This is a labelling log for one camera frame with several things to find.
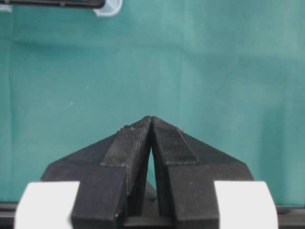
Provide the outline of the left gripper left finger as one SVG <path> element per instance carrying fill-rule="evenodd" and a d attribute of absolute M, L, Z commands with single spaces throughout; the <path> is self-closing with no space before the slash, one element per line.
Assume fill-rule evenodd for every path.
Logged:
<path fill-rule="evenodd" d="M 79 181 L 71 221 L 75 229 L 115 229 L 141 216 L 151 150 L 152 118 L 48 165 L 42 181 Z"/>

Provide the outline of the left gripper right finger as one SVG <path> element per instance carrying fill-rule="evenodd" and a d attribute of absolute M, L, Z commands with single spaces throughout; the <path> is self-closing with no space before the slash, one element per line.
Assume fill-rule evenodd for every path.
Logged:
<path fill-rule="evenodd" d="M 151 134 L 159 214 L 177 229 L 218 229 L 214 182 L 253 181 L 248 166 L 156 116 Z"/>

